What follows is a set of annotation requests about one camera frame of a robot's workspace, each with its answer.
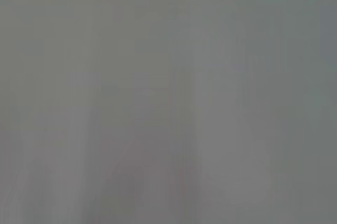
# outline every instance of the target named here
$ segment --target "blurry background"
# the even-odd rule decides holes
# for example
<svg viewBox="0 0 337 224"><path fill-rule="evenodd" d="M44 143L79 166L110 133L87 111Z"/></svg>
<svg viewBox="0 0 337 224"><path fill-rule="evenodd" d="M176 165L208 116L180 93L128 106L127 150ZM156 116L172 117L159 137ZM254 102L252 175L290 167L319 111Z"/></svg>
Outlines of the blurry background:
<svg viewBox="0 0 337 224"><path fill-rule="evenodd" d="M335 223L336 12L0 0L0 223Z"/></svg>

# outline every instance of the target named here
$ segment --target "gray surface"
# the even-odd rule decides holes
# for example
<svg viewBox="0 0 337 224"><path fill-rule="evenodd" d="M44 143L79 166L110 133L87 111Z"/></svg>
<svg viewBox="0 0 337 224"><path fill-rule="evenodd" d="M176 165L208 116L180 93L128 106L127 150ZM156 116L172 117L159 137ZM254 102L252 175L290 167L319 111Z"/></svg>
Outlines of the gray surface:
<svg viewBox="0 0 337 224"><path fill-rule="evenodd" d="M336 223L336 16L0 0L0 223Z"/></svg>

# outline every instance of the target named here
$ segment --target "gray wall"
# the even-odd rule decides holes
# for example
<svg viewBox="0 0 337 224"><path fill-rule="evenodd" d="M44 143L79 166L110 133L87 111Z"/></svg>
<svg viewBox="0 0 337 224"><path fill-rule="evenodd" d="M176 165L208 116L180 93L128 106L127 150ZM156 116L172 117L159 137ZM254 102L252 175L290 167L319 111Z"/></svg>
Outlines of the gray wall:
<svg viewBox="0 0 337 224"><path fill-rule="evenodd" d="M0 3L0 223L336 222L335 0Z"/></svg>

